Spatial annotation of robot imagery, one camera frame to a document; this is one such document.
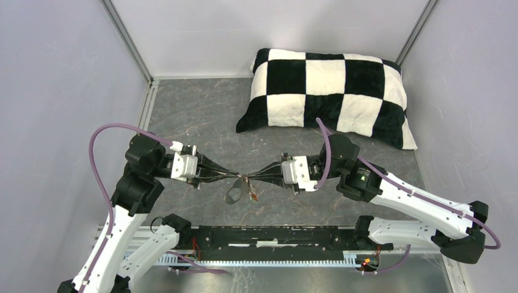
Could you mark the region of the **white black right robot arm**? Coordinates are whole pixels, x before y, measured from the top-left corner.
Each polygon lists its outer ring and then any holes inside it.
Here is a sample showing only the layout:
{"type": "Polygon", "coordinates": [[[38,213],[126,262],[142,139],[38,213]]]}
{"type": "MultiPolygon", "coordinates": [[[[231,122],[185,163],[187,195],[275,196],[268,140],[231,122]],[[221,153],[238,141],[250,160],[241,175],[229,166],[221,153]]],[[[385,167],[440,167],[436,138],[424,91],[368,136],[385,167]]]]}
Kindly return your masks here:
{"type": "Polygon", "coordinates": [[[394,209],[409,220],[389,221],[361,216],[353,242],[361,249],[373,245],[408,244],[438,249],[447,258],[475,264],[485,250],[488,205],[447,200],[399,179],[359,155],[360,148],[343,134],[325,136],[319,154],[290,156],[248,174],[257,180],[291,189],[314,192],[328,179],[337,179],[344,197],[394,209]]]}

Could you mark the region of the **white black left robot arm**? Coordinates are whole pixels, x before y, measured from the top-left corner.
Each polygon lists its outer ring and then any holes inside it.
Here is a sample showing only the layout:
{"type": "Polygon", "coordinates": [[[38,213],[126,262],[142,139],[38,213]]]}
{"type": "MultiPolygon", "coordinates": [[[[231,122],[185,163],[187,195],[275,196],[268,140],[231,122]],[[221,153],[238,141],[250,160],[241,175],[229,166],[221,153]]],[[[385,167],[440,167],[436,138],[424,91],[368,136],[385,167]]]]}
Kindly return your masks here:
{"type": "Polygon", "coordinates": [[[98,128],[92,134],[88,151],[94,178],[108,207],[108,217],[82,269],[73,279],[62,282],[58,292],[130,292],[133,284],[167,250],[186,248],[191,243],[189,229],[165,222],[159,227],[156,240],[147,241],[128,259],[123,259],[133,236],[164,190],[160,178],[199,187],[201,183],[240,176],[199,153],[194,145],[136,129],[125,153],[123,176],[109,196],[93,153],[101,131],[103,128],[98,128]]]}

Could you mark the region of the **black and white checkered pillow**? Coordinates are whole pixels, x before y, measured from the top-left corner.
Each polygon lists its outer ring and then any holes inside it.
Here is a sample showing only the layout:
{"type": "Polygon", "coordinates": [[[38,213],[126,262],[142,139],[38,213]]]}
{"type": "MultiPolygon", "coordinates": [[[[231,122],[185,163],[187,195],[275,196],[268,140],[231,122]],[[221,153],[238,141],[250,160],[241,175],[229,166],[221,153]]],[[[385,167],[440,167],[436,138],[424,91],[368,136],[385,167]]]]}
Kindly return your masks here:
{"type": "Polygon", "coordinates": [[[371,137],[416,150],[401,67],[360,54],[258,50],[250,66],[250,101],[238,133],[267,126],[315,128],[371,137]]]}

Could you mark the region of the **black mounting base rail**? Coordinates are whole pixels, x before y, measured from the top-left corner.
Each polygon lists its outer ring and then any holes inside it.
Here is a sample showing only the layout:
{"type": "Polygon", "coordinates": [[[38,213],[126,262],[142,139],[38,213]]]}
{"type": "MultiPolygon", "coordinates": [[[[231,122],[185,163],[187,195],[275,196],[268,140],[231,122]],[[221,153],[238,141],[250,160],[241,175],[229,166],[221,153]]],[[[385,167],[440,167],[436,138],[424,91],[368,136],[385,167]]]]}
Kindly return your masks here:
{"type": "Polygon", "coordinates": [[[348,226],[198,226],[181,232],[177,250],[202,261],[338,261],[344,251],[390,251],[348,226]]]}

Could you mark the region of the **aluminium frame post left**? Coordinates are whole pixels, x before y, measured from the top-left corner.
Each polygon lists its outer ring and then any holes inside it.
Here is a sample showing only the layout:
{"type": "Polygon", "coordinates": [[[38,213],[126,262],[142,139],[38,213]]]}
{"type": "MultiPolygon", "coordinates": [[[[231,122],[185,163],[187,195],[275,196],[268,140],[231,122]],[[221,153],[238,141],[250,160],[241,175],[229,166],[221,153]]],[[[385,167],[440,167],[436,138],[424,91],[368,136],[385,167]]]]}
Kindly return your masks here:
{"type": "Polygon", "coordinates": [[[111,22],[113,23],[115,30],[119,34],[119,37],[122,39],[122,42],[128,50],[131,58],[136,64],[137,69],[141,73],[142,77],[146,80],[146,82],[151,85],[154,81],[154,77],[146,66],[144,59],[142,58],[134,40],[130,36],[130,32],[124,24],[123,19],[120,16],[114,2],[111,0],[101,0],[100,2],[103,5],[111,22]]]}

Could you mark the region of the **aluminium frame post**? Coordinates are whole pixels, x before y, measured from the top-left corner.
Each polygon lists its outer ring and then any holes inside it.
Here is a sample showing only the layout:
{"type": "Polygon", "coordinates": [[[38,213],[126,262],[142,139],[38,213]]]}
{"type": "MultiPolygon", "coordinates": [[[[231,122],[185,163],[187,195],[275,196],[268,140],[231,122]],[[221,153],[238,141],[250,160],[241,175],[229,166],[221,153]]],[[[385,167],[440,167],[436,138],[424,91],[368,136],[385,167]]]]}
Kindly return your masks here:
{"type": "Polygon", "coordinates": [[[146,66],[144,59],[142,58],[134,40],[130,36],[130,32],[124,24],[123,19],[120,16],[114,2],[111,0],[101,0],[100,2],[103,5],[111,22],[113,23],[115,30],[119,34],[119,37],[122,39],[122,42],[128,50],[131,58],[136,64],[137,69],[141,73],[142,77],[146,80],[146,82],[151,85],[154,81],[154,77],[146,66]]]}
{"type": "Polygon", "coordinates": [[[427,25],[430,17],[432,16],[439,2],[439,0],[428,0],[426,2],[423,10],[421,11],[421,14],[419,15],[401,51],[399,52],[398,57],[396,58],[396,63],[400,67],[403,66],[403,63],[405,62],[412,48],[416,44],[420,34],[427,25]]]}

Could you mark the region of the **aluminium frame post right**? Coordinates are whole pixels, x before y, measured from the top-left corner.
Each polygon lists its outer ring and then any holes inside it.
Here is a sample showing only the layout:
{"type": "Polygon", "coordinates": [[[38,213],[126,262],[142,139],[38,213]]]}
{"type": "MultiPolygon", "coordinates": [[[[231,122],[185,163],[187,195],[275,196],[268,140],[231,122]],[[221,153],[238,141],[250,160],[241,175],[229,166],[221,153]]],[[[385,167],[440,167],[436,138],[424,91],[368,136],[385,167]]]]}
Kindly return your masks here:
{"type": "Polygon", "coordinates": [[[430,17],[432,16],[439,2],[439,0],[428,0],[426,2],[423,10],[421,11],[421,14],[419,15],[401,51],[399,52],[398,57],[396,58],[396,63],[400,67],[403,66],[403,63],[405,62],[412,48],[416,44],[420,34],[427,25],[430,17]]]}

